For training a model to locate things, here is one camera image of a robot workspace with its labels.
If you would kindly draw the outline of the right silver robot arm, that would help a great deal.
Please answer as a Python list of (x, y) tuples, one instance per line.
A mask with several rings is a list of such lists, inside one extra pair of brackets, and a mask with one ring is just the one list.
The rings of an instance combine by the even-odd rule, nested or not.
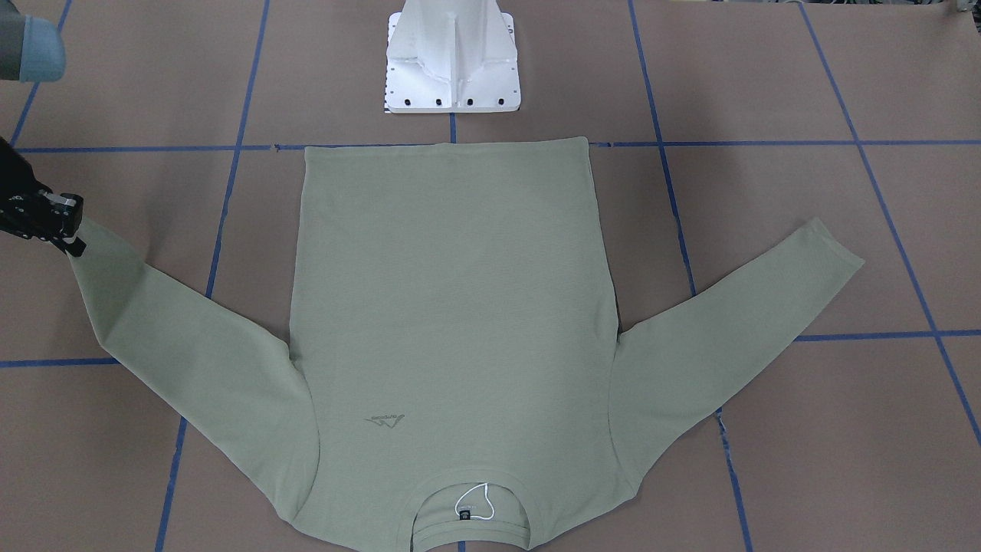
[[(1, 77), (17, 83), (51, 83), (64, 74), (64, 42), (56, 25), (2, 3)], [(64, 254), (83, 255), (77, 237), (83, 196), (55, 193), (6, 139), (1, 140), (1, 230), (21, 240), (37, 238)]]

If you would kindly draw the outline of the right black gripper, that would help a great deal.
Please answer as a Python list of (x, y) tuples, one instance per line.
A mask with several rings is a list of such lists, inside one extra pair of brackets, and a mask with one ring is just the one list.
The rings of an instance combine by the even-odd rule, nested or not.
[(1, 140), (1, 228), (15, 237), (63, 245), (70, 256), (84, 254), (77, 237), (84, 198), (55, 193), (35, 177), (34, 168), (7, 140)]

